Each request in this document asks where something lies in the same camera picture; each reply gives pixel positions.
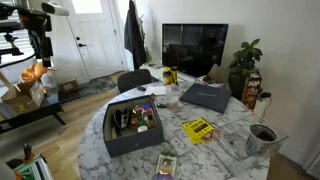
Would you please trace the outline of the black flat screen tv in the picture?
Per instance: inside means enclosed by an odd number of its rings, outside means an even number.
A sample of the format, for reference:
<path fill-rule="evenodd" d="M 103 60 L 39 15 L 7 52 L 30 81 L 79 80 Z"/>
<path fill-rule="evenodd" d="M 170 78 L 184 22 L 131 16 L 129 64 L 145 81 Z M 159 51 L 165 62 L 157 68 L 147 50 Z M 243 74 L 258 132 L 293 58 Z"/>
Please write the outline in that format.
<path fill-rule="evenodd" d="M 221 65 L 228 24 L 164 23 L 162 64 L 199 77 Z"/>

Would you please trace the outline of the white and purple food pouch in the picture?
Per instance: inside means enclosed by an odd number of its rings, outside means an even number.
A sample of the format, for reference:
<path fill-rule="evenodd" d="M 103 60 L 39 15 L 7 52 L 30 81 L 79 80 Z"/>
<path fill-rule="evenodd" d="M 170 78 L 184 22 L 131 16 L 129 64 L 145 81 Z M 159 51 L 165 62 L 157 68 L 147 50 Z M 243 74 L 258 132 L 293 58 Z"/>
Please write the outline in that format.
<path fill-rule="evenodd" d="M 157 161 L 153 180 L 174 180 L 177 157 L 170 152 L 162 152 Z"/>

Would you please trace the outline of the dark blue flat box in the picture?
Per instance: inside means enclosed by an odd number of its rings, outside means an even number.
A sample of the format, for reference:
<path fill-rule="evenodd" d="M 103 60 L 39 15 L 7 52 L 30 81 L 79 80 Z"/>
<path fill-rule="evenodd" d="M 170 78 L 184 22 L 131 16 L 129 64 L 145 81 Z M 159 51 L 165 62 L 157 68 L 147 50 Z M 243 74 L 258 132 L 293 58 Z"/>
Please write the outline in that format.
<path fill-rule="evenodd" d="M 201 107 L 224 113 L 231 92 L 202 84 L 193 84 L 180 98 L 181 101 L 199 105 Z"/>

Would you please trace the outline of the yellow vitamin bottle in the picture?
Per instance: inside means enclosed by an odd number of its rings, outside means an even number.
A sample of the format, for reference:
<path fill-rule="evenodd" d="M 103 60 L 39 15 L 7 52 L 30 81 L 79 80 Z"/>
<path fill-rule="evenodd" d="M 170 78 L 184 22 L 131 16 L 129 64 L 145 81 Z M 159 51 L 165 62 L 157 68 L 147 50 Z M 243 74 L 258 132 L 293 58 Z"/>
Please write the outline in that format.
<path fill-rule="evenodd" d="M 172 72 L 170 68 L 165 68 L 163 71 L 163 82 L 166 85 L 170 85 L 172 81 Z"/>

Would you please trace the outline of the orange red game box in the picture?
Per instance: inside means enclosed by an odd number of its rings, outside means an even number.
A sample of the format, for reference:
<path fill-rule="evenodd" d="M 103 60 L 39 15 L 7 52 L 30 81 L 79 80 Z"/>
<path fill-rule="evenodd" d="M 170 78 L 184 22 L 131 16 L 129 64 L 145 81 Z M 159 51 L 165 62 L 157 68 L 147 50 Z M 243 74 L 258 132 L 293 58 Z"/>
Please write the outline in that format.
<path fill-rule="evenodd" d="M 245 79 L 241 102 L 253 112 L 259 91 L 261 90 L 262 77 L 259 71 L 249 72 Z"/>

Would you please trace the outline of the white pill bottle blue cap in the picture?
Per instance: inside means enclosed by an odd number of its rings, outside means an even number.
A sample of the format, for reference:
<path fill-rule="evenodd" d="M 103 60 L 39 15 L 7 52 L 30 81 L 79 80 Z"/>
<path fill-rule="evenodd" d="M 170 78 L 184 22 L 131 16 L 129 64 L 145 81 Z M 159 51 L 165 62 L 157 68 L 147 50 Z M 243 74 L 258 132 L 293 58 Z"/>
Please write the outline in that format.
<path fill-rule="evenodd" d="M 145 113 L 149 108 L 151 108 L 151 105 L 150 104 L 145 104 L 143 105 L 143 112 Z"/>

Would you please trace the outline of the dark grey chair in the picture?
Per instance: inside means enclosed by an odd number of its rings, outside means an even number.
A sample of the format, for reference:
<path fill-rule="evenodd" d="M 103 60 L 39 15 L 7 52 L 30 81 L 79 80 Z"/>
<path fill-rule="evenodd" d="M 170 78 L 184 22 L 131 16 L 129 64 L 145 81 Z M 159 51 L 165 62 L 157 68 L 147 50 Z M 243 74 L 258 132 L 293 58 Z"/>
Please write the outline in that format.
<path fill-rule="evenodd" d="M 117 87 L 120 93 L 136 88 L 138 85 L 151 83 L 151 73 L 147 69 L 139 69 L 122 74 L 118 77 Z"/>

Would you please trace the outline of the potted green plant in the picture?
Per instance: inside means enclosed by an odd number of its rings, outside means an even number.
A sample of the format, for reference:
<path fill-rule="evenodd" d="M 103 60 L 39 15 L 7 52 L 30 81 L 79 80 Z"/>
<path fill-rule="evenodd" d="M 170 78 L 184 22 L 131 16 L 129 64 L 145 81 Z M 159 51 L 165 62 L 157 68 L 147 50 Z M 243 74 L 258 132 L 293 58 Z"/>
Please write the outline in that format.
<path fill-rule="evenodd" d="M 262 50 L 256 47 L 259 42 L 259 39 L 251 43 L 242 42 L 241 49 L 233 54 L 233 60 L 228 66 L 228 85 L 238 100 L 241 99 L 247 74 L 256 68 L 256 63 L 263 56 Z"/>

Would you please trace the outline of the clear plastic cup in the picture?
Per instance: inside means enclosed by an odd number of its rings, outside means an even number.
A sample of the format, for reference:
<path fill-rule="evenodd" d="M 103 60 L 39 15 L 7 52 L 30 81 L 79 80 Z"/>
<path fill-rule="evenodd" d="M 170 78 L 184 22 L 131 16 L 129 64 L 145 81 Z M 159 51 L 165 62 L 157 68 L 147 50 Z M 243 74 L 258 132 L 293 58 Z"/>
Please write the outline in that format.
<path fill-rule="evenodd" d="M 166 105 L 169 109 L 175 109 L 179 102 L 180 88 L 177 85 L 166 87 Z"/>

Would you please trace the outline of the yellow paper packet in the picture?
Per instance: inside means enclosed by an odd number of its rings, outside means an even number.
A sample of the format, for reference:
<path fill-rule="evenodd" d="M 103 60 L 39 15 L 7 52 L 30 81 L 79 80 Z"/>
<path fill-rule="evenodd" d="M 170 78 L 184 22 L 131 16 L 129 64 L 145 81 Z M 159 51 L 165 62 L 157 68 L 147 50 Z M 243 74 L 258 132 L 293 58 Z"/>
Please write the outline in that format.
<path fill-rule="evenodd" d="M 182 124 L 192 144 L 198 144 L 213 139 L 215 128 L 203 118 Z"/>

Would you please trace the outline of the orange plush toy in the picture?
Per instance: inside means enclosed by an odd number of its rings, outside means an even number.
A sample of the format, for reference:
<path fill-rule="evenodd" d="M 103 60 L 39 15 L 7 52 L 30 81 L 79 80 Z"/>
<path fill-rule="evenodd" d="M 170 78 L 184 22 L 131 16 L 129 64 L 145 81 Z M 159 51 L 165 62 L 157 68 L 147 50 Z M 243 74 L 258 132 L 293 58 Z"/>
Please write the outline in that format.
<path fill-rule="evenodd" d="M 55 71 L 55 68 L 45 67 L 42 62 L 31 64 L 20 74 L 20 82 L 25 83 L 39 80 L 43 74 L 49 71 Z"/>

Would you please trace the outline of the cardboard box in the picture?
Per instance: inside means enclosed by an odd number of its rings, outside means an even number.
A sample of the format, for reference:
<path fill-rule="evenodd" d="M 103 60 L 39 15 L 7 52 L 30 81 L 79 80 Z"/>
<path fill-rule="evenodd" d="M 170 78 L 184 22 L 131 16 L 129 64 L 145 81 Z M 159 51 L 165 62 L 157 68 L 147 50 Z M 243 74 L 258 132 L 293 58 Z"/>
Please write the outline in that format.
<path fill-rule="evenodd" d="M 1 100 L 14 115 L 21 115 L 40 108 L 45 97 L 44 90 L 39 81 L 20 83 L 8 90 Z"/>

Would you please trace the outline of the green bottle red cap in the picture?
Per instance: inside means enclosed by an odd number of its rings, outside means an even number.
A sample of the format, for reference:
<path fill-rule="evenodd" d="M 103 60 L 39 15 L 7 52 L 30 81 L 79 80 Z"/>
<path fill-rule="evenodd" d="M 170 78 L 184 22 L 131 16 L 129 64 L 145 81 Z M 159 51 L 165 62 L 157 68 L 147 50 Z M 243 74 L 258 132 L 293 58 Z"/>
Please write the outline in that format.
<path fill-rule="evenodd" d="M 135 116 L 136 116 L 138 121 L 143 120 L 142 119 L 142 109 L 140 107 L 134 108 L 134 112 L 135 112 Z"/>

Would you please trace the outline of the dark blue open box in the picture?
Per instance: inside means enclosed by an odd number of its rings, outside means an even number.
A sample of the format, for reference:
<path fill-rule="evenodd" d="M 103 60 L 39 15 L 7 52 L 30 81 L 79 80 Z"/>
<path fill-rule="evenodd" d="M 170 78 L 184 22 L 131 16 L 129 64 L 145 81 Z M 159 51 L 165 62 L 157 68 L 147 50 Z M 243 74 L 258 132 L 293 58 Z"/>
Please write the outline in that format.
<path fill-rule="evenodd" d="M 150 104 L 145 113 L 143 105 Z M 142 109 L 138 121 L 134 108 Z M 141 96 L 111 103 L 103 120 L 103 139 L 111 158 L 164 141 L 163 125 L 150 96 Z"/>

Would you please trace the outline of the white front door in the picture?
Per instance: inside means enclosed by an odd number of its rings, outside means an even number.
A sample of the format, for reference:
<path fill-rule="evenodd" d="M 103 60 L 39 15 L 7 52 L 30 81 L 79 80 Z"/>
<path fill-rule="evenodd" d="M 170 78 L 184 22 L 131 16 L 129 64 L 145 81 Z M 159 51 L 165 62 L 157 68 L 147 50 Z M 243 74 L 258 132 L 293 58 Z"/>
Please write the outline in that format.
<path fill-rule="evenodd" d="M 122 71 L 123 58 L 108 0 L 61 0 L 89 79 Z"/>

